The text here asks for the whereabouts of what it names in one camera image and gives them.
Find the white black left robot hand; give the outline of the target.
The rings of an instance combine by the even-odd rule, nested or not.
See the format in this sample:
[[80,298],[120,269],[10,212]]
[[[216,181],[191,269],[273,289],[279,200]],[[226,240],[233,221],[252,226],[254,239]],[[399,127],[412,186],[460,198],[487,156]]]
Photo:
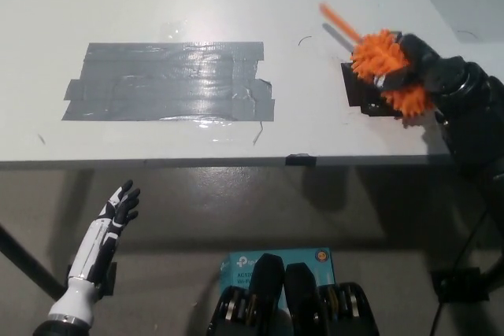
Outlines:
[[90,223],[67,277],[67,289],[51,307],[49,320],[90,329],[93,307],[101,297],[119,239],[129,222],[138,216],[140,189],[128,180],[107,200]]

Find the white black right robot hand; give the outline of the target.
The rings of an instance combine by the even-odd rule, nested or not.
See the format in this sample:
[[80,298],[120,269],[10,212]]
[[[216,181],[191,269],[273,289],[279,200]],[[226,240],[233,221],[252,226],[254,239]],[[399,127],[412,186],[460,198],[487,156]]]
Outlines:
[[375,76],[374,85],[382,92],[420,84],[429,94],[448,95],[465,85],[498,82],[478,64],[465,61],[461,56],[441,57],[415,34],[401,35],[397,42],[408,64]]

